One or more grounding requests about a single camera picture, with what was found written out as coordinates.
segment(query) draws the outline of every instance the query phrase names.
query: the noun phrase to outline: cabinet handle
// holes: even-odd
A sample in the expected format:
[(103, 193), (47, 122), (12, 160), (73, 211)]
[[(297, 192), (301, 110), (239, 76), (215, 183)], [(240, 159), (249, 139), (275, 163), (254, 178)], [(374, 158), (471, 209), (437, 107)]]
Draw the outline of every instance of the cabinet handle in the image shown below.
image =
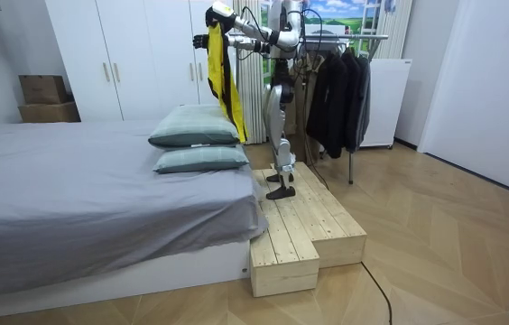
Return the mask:
[(106, 67), (106, 62), (102, 63), (104, 67), (104, 74), (106, 75), (106, 81), (110, 82), (110, 75), (108, 74), (108, 68)]
[(120, 72), (118, 72), (118, 65), (114, 64), (114, 72), (116, 73), (116, 81), (120, 82)]

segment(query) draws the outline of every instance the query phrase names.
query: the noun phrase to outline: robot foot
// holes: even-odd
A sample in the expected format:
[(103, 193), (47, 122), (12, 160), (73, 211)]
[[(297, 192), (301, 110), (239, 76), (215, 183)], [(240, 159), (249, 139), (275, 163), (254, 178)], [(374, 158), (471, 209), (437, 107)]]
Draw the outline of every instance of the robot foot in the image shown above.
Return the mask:
[[(281, 179), (279, 178), (279, 174), (276, 173), (273, 176), (267, 177), (266, 181), (269, 181), (269, 182), (279, 182), (279, 181), (281, 181)], [(292, 176), (292, 174), (289, 175), (289, 181), (291, 181), (291, 182), (294, 181), (294, 176)]]
[(267, 193), (266, 198), (268, 200), (278, 200), (278, 199), (293, 197), (295, 194), (296, 193), (292, 186), (290, 186), (288, 189), (284, 186), (281, 186), (280, 188), (273, 190), (270, 193)]

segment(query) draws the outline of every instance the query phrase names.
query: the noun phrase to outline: wooden plank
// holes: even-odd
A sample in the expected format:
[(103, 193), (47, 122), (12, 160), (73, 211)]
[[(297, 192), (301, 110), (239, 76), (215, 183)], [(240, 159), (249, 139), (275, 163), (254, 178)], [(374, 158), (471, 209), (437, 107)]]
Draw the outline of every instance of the wooden plank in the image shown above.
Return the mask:
[[(271, 190), (275, 190), (278, 186), (279, 185), (275, 183), (274, 185), (272, 185)], [(295, 211), (297, 212), (297, 216), (299, 216), (301, 224), (305, 227), (305, 230), (307, 231), (307, 235), (310, 237), (310, 240), (321, 240), (329, 238), (323, 227), (320, 225), (320, 222), (309, 210), (309, 207), (307, 207), (307, 203), (305, 202), (305, 199), (301, 197), (301, 195), (297, 194), (294, 197), (288, 198), (288, 200), (294, 207)]]
[(366, 236), (318, 240), (313, 242), (320, 256), (319, 268), (360, 263)]
[(310, 188), (306, 180), (295, 169), (295, 190), (297, 195), (303, 197), (309, 211), (320, 223), (328, 238), (347, 237), (343, 228), (337, 223), (323, 203), (317, 199), (316, 193)]
[(318, 258), (281, 265), (252, 266), (253, 296), (262, 297), (314, 289), (317, 286), (318, 274)]
[(353, 219), (347, 210), (338, 202), (333, 194), (317, 179), (317, 176), (302, 162), (297, 162), (295, 170), (309, 184), (310, 188), (317, 194), (325, 208), (330, 212), (337, 223), (343, 228), (348, 236), (362, 236), (366, 232)]
[[(274, 175), (274, 171), (263, 171), (263, 175), (264, 177)], [(266, 186), (269, 190), (273, 190), (273, 188), (276, 188), (279, 185), (267, 182)], [(297, 212), (291, 202), (289, 200), (276, 200), (274, 203), (279, 209), (282, 221), (289, 232), (289, 236), (291, 237), (292, 244), (294, 245), (299, 259), (304, 261), (319, 258), (319, 254), (317, 254), (315, 246), (310, 241), (310, 238), (307, 235), (304, 226), (301, 224), (301, 221), (297, 216)]]
[[(254, 171), (254, 178), (263, 188), (264, 194), (270, 191), (264, 179), (263, 171)], [(299, 261), (299, 256), (274, 201), (263, 199), (260, 206), (264, 216), (269, 221), (268, 233), (271, 237), (276, 261), (279, 264)]]
[(251, 239), (251, 260), (254, 267), (277, 264), (268, 231), (265, 230), (261, 236)]

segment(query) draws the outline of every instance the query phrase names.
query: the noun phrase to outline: white wardrobe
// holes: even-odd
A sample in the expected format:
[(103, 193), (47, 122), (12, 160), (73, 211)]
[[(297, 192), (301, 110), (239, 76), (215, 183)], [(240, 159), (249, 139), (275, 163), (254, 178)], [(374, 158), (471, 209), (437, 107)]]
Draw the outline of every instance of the white wardrobe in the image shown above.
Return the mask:
[(211, 0), (47, 0), (82, 121), (157, 119), (217, 103), (208, 86)]

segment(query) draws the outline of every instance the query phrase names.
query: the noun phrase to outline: black jacket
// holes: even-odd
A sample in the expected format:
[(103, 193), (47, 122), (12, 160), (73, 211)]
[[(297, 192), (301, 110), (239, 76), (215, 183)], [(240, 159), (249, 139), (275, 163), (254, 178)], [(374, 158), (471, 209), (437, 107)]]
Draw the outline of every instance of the black jacket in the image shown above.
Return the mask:
[(354, 142), (349, 134), (353, 134), (358, 124), (358, 112), (360, 112), (361, 100), (359, 98), (359, 85), (361, 80), (361, 67), (357, 62), (357, 57), (352, 51), (346, 51), (341, 55), (341, 60), (345, 62), (347, 66), (347, 93), (345, 97), (345, 115), (343, 117), (345, 121), (345, 131), (342, 133), (342, 144), (350, 150)]
[(345, 128), (345, 147), (354, 153), (363, 143), (371, 115), (371, 69), (367, 58), (354, 58), (360, 68), (356, 98), (352, 101)]
[(347, 65), (330, 53), (319, 68), (306, 130), (332, 158), (344, 146), (346, 91)]

